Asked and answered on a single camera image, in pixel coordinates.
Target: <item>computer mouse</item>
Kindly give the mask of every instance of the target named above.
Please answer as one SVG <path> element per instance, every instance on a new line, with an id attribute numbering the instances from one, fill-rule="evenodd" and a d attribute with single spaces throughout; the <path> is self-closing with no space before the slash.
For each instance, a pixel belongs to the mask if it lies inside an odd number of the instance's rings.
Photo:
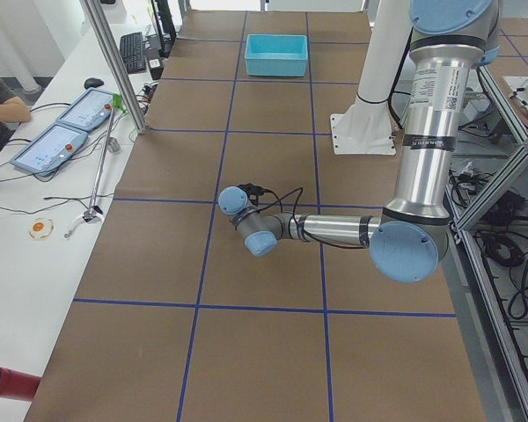
<path id="1" fill-rule="evenodd" d="M 84 81 L 84 89 L 87 90 L 88 88 L 98 88 L 103 84 L 104 81 L 102 81 L 101 79 L 98 79 L 97 77 L 89 77 Z"/>

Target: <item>black keyboard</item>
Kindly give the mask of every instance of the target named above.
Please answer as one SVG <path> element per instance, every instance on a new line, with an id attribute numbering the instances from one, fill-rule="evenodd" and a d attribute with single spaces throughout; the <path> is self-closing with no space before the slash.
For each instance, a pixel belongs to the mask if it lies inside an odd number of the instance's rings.
<path id="1" fill-rule="evenodd" d="M 142 33 L 126 33 L 120 38 L 120 55 L 127 73 L 143 72 L 147 69 L 144 62 L 144 44 Z"/>

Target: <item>blue tray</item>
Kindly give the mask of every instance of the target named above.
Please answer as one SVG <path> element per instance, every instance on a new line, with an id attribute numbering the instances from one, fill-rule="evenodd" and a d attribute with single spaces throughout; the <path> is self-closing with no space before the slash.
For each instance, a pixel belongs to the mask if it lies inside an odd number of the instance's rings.
<path id="1" fill-rule="evenodd" d="M 245 51 L 248 75 L 303 76 L 307 59 L 305 35 L 248 35 Z"/>

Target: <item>white table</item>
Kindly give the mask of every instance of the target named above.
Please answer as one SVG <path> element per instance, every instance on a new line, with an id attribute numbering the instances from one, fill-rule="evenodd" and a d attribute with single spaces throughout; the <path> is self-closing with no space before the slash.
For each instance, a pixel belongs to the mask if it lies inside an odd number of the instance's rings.
<path id="1" fill-rule="evenodd" d="M 116 42 L 122 34 L 142 29 L 144 25 L 112 25 Z M 91 76 L 105 81 L 101 89 L 119 91 L 92 30 L 83 37 L 35 106 L 74 101 L 84 91 L 84 80 Z M 130 79 L 136 92 L 144 83 L 151 82 L 148 72 L 130 75 Z M 14 137 L 33 139 L 62 110 L 44 108 L 32 113 L 32 121 L 21 125 Z M 90 138 L 105 129 L 106 124 Z M 99 194 L 114 191 L 133 148 L 136 131 L 130 116 L 120 120 L 113 136 L 118 139 L 121 151 L 108 153 Z M 0 164 L 21 148 L 21 144 L 5 147 Z M 100 148 L 96 148 L 90 156 L 69 162 L 48 183 L 41 183 L 33 176 L 0 183 L 0 206 L 33 211 L 55 202 L 43 200 L 47 196 L 89 196 L 99 157 Z M 0 167 L 0 179 L 23 174 L 10 164 Z M 99 200 L 104 212 L 110 203 L 111 198 Z M 0 210 L 0 366 L 43 374 L 101 229 L 101 222 L 84 223 L 70 239 L 65 239 L 70 223 L 83 211 L 83 206 L 75 201 L 36 215 Z M 45 240 L 37 241 L 29 236 L 36 218 L 53 221 L 53 232 Z M 20 422 L 28 408 L 29 403 L 0 398 L 0 422 Z"/>

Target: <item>red cylinder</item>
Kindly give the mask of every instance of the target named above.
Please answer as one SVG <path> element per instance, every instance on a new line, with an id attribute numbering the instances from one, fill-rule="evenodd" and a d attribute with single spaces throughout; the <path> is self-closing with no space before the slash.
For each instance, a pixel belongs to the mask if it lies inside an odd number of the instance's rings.
<path id="1" fill-rule="evenodd" d="M 0 367 L 0 397 L 31 402 L 41 378 Z"/>

